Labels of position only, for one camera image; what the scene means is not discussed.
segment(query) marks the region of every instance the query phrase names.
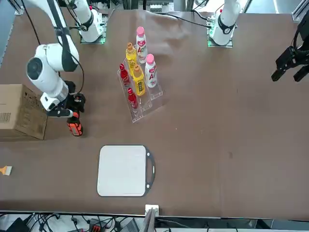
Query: barcode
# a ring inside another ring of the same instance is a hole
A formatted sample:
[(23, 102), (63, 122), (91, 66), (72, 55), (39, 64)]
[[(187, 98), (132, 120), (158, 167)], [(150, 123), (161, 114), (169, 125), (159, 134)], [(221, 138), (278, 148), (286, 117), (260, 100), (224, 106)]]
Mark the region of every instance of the barcode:
[(42, 134), (42, 133), (43, 133), (43, 129), (44, 129), (44, 126), (38, 125), (38, 130), (37, 130), (37, 132), (40, 133), (40, 134)]
[(10, 121), (11, 113), (0, 113), (0, 123), (8, 123)]

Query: pink bottle cap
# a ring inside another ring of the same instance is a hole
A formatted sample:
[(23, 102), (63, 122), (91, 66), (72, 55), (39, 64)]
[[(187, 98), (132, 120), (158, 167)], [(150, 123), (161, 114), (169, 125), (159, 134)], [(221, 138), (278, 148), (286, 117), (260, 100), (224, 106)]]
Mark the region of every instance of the pink bottle cap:
[(138, 35), (139, 37), (143, 37), (143, 36), (144, 36), (144, 33), (145, 33), (144, 28), (143, 28), (143, 27), (138, 27), (138, 28), (136, 29), (136, 33), (137, 33), (137, 35)]
[(129, 95), (131, 95), (131, 94), (133, 94), (133, 90), (132, 90), (131, 88), (128, 88), (128, 89), (127, 89), (127, 93), (128, 93)]
[(155, 61), (154, 59), (155, 59), (155, 58), (154, 58), (153, 54), (148, 54), (148, 55), (146, 56), (147, 64), (152, 65), (152, 64), (154, 63), (154, 61)]

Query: small orange item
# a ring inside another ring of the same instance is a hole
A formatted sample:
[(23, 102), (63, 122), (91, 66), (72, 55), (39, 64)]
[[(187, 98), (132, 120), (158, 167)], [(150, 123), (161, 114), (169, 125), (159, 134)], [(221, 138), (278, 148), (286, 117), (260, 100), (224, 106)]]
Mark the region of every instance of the small orange item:
[(0, 173), (3, 175), (10, 175), (12, 170), (12, 166), (4, 166), (3, 168), (0, 168)]
[(81, 136), (83, 134), (83, 127), (79, 121), (79, 114), (73, 113), (72, 118), (68, 118), (68, 127), (74, 136)]

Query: orange object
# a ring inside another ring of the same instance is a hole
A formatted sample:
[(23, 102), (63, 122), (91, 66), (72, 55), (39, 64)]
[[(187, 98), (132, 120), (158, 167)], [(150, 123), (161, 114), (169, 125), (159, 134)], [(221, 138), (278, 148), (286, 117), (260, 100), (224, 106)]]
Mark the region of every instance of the orange object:
[(0, 168), (0, 173), (3, 175), (10, 175), (12, 170), (12, 166), (4, 166), (3, 168)]
[(83, 127), (79, 121), (79, 114), (73, 112), (73, 117), (68, 119), (68, 127), (74, 136), (81, 136), (83, 134)]
[(141, 96), (145, 93), (145, 83), (144, 83), (144, 73), (140, 65), (136, 64), (134, 66), (133, 80), (135, 83), (135, 90), (138, 96)]

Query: floor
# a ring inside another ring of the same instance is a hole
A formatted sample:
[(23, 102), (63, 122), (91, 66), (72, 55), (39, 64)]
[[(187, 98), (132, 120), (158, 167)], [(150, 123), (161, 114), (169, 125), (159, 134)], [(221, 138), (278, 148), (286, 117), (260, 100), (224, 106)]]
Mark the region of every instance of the floor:
[[(252, 0), (247, 13), (270, 13), (270, 14), (290, 14), (295, 7), (300, 3), (301, 0)], [(247, 0), (239, 0), (241, 6), (244, 7)], [(208, 11), (214, 12), (220, 5), (224, 3), (224, 0), (210, 0), (206, 7), (198, 8), (199, 11)], [(184, 11), (185, 3), (184, 0), (174, 0), (174, 10), (175, 11)], [(10, 32), (13, 26), (14, 21), (14, 9), (8, 3), (7, 0), (0, 0), (0, 67), (2, 58), (5, 53), (5, 48), (10, 37)], [(0, 217), (0, 230), (7, 229), (11, 223), (18, 217), (18, 215), (6, 215)], [(78, 218), (78, 228), (87, 228), (86, 222), (80, 217)], [(127, 218), (122, 222), (122, 225), (128, 223), (130, 219)], [(143, 219), (139, 218), (137, 220), (137, 224), (139, 227), (142, 226)], [(254, 226), (254, 221), (248, 219), (244, 219), (242, 222), (238, 221), (237, 223), (247, 223), (249, 228)], [(306, 222), (294, 222), (294, 221), (282, 221), (282, 220), (264, 220), (264, 222), (270, 226), (272, 229), (284, 229), (284, 230), (308, 230), (309, 231), (309, 223)], [(51, 221), (50, 226), (55, 228), (57, 232), (71, 231), (75, 230), (75, 226), (70, 220), (70, 216), (62, 216), (59, 221)], [(38, 231), (38, 225), (34, 227), (33, 231)]]

